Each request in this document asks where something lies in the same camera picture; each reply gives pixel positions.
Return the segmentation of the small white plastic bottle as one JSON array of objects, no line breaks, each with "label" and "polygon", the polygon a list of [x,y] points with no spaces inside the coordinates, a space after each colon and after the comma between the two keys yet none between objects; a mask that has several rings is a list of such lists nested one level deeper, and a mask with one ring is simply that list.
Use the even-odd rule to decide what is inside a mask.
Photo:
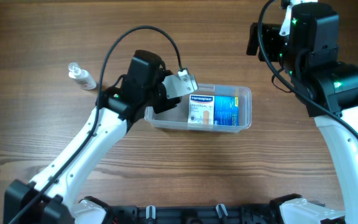
[{"label": "small white plastic bottle", "polygon": [[68,65],[68,76],[80,86],[82,90],[93,90],[97,84],[90,73],[82,69],[76,62]]}]

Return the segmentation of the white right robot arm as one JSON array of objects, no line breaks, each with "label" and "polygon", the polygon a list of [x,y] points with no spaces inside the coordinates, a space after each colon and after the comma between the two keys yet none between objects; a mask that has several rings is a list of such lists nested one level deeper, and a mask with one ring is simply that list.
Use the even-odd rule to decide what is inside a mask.
[{"label": "white right robot arm", "polygon": [[271,200],[274,223],[358,223],[358,66],[339,61],[338,13],[318,1],[282,1],[282,24],[250,27],[256,55],[314,119],[329,149],[344,202],[334,210],[298,194]]}]

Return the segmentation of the white Hansaplast plaster box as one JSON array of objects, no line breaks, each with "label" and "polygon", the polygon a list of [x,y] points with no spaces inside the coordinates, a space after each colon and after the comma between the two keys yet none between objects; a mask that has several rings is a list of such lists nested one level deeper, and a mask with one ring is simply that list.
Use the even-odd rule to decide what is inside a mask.
[{"label": "white Hansaplast plaster box", "polygon": [[190,95],[188,122],[212,125],[214,123],[214,96]]}]

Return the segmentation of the blue cough drops box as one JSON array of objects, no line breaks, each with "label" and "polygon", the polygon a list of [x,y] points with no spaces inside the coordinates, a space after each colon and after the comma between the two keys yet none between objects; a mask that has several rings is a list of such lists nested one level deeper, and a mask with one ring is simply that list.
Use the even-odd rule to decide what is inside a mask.
[{"label": "blue cough drops box", "polygon": [[220,126],[239,125],[239,99],[237,96],[214,97],[214,124]]}]

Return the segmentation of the clear plastic container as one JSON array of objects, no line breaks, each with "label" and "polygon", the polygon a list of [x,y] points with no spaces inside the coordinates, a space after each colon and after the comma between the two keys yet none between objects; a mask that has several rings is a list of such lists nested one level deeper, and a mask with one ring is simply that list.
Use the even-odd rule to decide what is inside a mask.
[{"label": "clear plastic container", "polygon": [[[220,126],[192,124],[188,122],[190,95],[209,95],[209,96],[237,96],[239,99],[239,125],[238,126]],[[252,93],[244,86],[212,85],[199,84],[198,90],[186,95],[176,108],[162,112],[154,113],[152,107],[145,111],[145,120],[155,128],[165,129],[183,129],[192,131],[212,131],[225,133],[238,133],[247,129],[252,124]]]}]

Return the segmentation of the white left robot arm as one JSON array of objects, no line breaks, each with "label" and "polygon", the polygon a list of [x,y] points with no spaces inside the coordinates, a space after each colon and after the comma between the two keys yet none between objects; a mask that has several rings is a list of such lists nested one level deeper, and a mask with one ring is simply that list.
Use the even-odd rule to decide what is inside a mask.
[{"label": "white left robot arm", "polygon": [[160,56],[136,50],[128,72],[98,94],[87,123],[61,154],[25,184],[15,180],[4,195],[4,223],[83,223],[103,221],[99,205],[83,209],[77,195],[104,155],[121,140],[146,108],[164,112],[197,89],[189,71],[166,69]]}]

